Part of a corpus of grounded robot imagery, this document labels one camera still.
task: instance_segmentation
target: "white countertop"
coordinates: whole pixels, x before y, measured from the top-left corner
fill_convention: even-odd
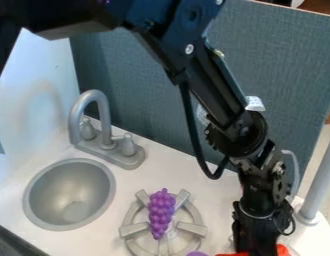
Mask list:
[[[113,129],[114,135],[122,132],[121,129]],[[0,225],[52,256],[128,256],[130,254],[119,238],[118,228],[130,204],[135,201],[135,192],[145,189],[153,193],[165,187],[171,193],[178,193],[186,189],[208,227],[208,235],[200,251],[209,255],[226,252],[231,235],[232,202],[241,195],[237,175],[226,170],[220,180],[209,180],[194,157],[140,136],[135,135],[134,139],[145,148],[146,160],[138,169],[126,171],[75,149],[69,144],[67,132],[60,133],[45,152],[12,172],[10,178],[0,185]],[[43,168],[67,158],[88,158],[105,164],[116,179],[116,195],[101,217],[82,228],[64,232],[41,229],[31,223],[23,212],[24,190]],[[298,224],[296,234],[290,237],[291,246],[300,255],[322,255],[321,248],[330,253],[330,227],[323,216],[321,219],[322,226],[313,228]],[[313,249],[316,243],[321,247]]]

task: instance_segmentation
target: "gray fabric panel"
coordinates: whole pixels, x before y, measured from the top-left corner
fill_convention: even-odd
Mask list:
[[[245,93],[263,99],[272,138],[305,169],[330,109],[330,17],[243,0],[223,8],[209,41]],[[115,125],[192,153],[177,88],[130,33],[71,44],[80,86],[105,91]],[[221,159],[204,147],[208,160]]]

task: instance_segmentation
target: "faucet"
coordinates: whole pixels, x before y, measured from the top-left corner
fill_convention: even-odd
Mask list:
[[[101,131],[94,129],[88,118],[81,122],[84,109],[94,101],[99,109]],[[101,91],[89,90],[80,95],[71,109],[68,125],[70,143],[79,150],[127,170],[136,169],[145,159],[145,150],[134,143],[132,134],[112,136],[109,104]]]
[[[84,109],[93,101],[97,103],[99,109],[102,129],[102,144],[103,146],[110,148],[114,145],[114,143],[111,139],[112,129],[109,104],[106,96],[99,90],[90,90],[83,93],[72,107],[69,117],[70,143],[76,145],[81,141],[79,128],[80,119]]]

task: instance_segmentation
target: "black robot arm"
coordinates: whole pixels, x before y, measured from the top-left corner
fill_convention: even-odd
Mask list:
[[[131,31],[180,87],[189,133],[204,173],[218,179],[234,165],[243,187],[234,203],[237,251],[275,256],[275,243],[293,223],[285,197],[291,192],[281,150],[267,137],[261,114],[246,111],[247,101],[223,54],[207,41],[224,0],[0,0],[0,17],[47,39],[76,33]],[[215,173],[205,164],[191,109],[191,92],[207,111],[208,143],[225,159]]]

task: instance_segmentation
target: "plastic grapes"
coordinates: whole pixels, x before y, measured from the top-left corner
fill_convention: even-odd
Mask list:
[[[148,204],[149,220],[151,233],[155,240],[160,240],[170,222],[174,213],[176,200],[167,192],[166,188],[150,196]]]

